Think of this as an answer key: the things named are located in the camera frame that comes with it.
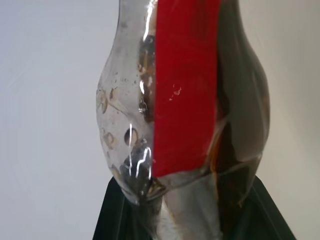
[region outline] white background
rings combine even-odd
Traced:
[[[297,239],[320,234],[320,1],[241,0],[266,71],[258,175]],[[88,240],[111,177],[96,87],[117,0],[0,0],[0,239]]]

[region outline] clear glass bottle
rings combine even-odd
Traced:
[[[245,36],[238,0],[221,0],[212,143],[201,167],[155,176],[160,1],[119,1],[116,36],[96,93],[103,152],[154,239],[221,239],[241,212],[268,137],[267,80]],[[186,2],[177,0],[168,11]]]

